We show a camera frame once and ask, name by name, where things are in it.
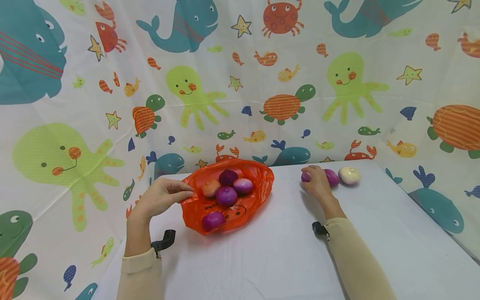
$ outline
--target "peeled onion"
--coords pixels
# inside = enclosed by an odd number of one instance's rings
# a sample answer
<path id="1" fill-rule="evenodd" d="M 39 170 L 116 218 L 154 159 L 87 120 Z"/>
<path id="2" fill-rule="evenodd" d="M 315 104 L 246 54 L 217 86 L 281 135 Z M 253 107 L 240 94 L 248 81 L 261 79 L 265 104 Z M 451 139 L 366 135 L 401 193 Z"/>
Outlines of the peeled onion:
<path id="1" fill-rule="evenodd" d="M 211 212 L 202 218 L 202 227 L 209 232 L 225 222 L 225 216 L 220 212 Z"/>

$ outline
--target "table surface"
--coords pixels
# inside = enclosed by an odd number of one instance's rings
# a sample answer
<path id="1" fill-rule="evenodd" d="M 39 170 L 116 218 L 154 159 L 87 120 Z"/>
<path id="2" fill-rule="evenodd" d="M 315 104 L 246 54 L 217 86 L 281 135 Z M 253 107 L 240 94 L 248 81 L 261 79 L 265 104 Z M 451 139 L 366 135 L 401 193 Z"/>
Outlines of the table surface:
<path id="1" fill-rule="evenodd" d="M 339 185 L 334 195 L 384 269 L 398 300 L 480 297 L 480 267 L 385 171 L 369 160 L 318 164 L 354 167 L 360 185 Z M 273 167 L 275 181 L 263 208 L 246 226 L 201 236 L 185 227 L 180 205 L 152 220 L 152 239 L 176 230 L 162 251 L 165 299 L 343 300 L 326 241 L 312 222 L 324 222 L 319 205 L 301 189 L 302 165 Z M 187 174 L 168 176 L 183 179 Z M 115 299 L 125 240 L 94 294 Z"/>

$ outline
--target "beige sleeve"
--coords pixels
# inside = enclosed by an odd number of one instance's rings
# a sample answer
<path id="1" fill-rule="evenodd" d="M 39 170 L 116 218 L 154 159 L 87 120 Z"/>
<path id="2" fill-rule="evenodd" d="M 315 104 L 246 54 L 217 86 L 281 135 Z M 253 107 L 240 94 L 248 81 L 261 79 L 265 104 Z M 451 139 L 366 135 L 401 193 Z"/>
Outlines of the beige sleeve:
<path id="1" fill-rule="evenodd" d="M 162 260 L 153 248 L 131 257 L 123 257 L 117 300 L 162 300 Z"/>
<path id="2" fill-rule="evenodd" d="M 395 300 L 382 268 L 350 220 L 332 218 L 325 228 L 328 245 L 351 300 Z"/>

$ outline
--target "green octopus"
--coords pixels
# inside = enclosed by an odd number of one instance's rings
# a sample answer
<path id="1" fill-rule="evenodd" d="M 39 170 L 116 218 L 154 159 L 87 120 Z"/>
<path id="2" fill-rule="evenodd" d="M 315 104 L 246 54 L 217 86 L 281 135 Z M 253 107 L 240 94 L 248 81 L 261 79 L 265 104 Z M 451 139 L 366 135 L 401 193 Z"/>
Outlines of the green octopus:
<path id="1" fill-rule="evenodd" d="M 382 112 L 382 108 L 373 99 L 371 91 L 388 91 L 387 84 L 378 82 L 361 82 L 363 75 L 363 58 L 355 52 L 343 53 L 335 58 L 328 67 L 327 79 L 336 92 L 336 99 L 327 108 L 322 120 L 328 122 L 336 109 L 341 106 L 340 122 L 347 124 L 348 103 L 352 103 L 353 109 L 360 118 L 364 117 L 360 106 L 360 97 L 365 98 L 368 104 L 376 112 Z"/>
<path id="2" fill-rule="evenodd" d="M 27 132 L 13 149 L 13 163 L 28 179 L 67 187 L 72 192 L 73 225 L 78 232 L 87 225 L 85 196 L 88 194 L 100 211 L 108 209 L 105 198 L 94 184 L 101 182 L 119 186 L 119 181 L 103 171 L 103 167 L 122 167 L 123 160 L 109 157 L 113 143 L 105 140 L 90 152 L 83 137 L 62 123 L 38 126 Z"/>
<path id="3" fill-rule="evenodd" d="M 221 92 L 204 94 L 200 77 L 197 72 L 190 67 L 176 66 L 171 69 L 167 73 L 167 85 L 169 90 L 185 104 L 185 109 L 180 118 L 180 124 L 182 127 L 188 126 L 189 117 L 193 114 L 198 128 L 204 130 L 204 124 L 199 114 L 200 111 L 210 120 L 210 122 L 217 125 L 218 121 L 208 110 L 209 106 L 213 107 L 213 109 L 225 117 L 230 116 L 228 112 L 214 102 L 215 99 L 223 99 L 227 95 Z"/>

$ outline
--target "plastic bag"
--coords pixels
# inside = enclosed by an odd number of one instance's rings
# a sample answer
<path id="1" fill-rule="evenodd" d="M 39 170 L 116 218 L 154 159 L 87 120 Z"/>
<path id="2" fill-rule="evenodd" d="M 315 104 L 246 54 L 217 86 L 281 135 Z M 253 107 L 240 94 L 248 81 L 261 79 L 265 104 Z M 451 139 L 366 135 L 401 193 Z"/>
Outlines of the plastic bag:
<path id="1" fill-rule="evenodd" d="M 239 195 L 232 207 L 220 206 L 215 198 L 207 198 L 202 193 L 202 185 L 209 179 L 218 179 L 225 169 L 230 169 L 239 175 L 239 178 L 248 178 L 253 182 L 253 191 L 245 196 Z M 272 190 L 274 175 L 272 170 L 264 164 L 243 159 L 229 159 L 196 170 L 182 180 L 192 186 L 194 195 L 182 201 L 183 221 L 185 225 L 202 235 L 214 232 L 228 231 L 247 224 L 255 212 L 267 200 Z M 202 227 L 202 218 L 213 212 L 221 212 L 225 216 L 225 223 L 206 232 Z"/>

